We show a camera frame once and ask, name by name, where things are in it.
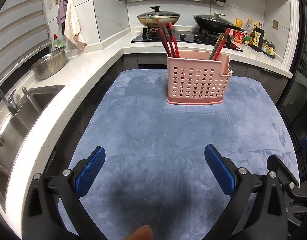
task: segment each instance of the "metal colander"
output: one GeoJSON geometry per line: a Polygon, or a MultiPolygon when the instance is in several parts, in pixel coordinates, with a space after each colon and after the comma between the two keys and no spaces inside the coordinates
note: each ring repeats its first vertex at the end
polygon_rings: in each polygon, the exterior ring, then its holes
{"type": "Polygon", "coordinates": [[[34,71],[38,79],[49,78],[64,67],[67,59],[65,48],[66,46],[63,46],[50,52],[31,66],[30,69],[34,71]]]}

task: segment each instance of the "stove burner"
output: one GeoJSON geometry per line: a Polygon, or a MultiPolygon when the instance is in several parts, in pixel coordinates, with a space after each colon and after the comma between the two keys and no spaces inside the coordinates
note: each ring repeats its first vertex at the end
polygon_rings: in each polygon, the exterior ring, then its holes
{"type": "MultiPolygon", "coordinates": [[[[133,39],[131,42],[151,42],[151,41],[160,41],[158,35],[154,31],[155,28],[143,28],[142,34],[133,39]]],[[[178,42],[189,42],[197,44],[205,44],[214,46],[218,40],[219,33],[209,32],[202,28],[199,29],[198,33],[180,31],[180,33],[175,33],[175,37],[178,42]]],[[[227,49],[233,49],[237,51],[243,51],[234,43],[231,43],[230,37],[226,40],[224,45],[227,49]]]]}

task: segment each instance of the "glass door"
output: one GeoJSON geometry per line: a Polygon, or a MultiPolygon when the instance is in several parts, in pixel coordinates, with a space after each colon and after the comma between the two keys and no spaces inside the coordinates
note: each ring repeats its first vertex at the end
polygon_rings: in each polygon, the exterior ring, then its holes
{"type": "Polygon", "coordinates": [[[303,44],[290,90],[278,106],[294,143],[301,182],[307,179],[307,152],[301,148],[301,140],[307,137],[307,8],[302,4],[302,9],[304,18],[300,27],[303,29],[299,39],[303,44]]]}

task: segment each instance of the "blue mat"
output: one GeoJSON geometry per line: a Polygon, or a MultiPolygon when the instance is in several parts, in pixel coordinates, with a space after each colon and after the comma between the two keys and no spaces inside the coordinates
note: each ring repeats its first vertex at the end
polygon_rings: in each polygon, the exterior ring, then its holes
{"type": "MultiPolygon", "coordinates": [[[[167,70],[122,72],[73,155],[70,168],[98,145],[106,151],[80,200],[109,240],[144,224],[154,239],[201,240],[230,199],[204,159],[210,143],[256,174],[267,174],[267,158],[276,154],[299,180],[290,136],[260,83],[233,76],[224,102],[210,106],[170,105],[166,89],[167,70]]],[[[61,202],[59,211],[75,233],[61,202]]]]}

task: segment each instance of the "stainless steel sink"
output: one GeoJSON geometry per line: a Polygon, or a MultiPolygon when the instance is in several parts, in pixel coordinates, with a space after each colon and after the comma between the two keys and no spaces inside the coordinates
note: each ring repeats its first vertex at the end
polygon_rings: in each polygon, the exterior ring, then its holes
{"type": "Polygon", "coordinates": [[[15,115],[8,112],[0,122],[0,202],[4,199],[12,165],[28,132],[50,101],[64,87],[50,86],[30,89],[30,96],[23,96],[15,115]]]}

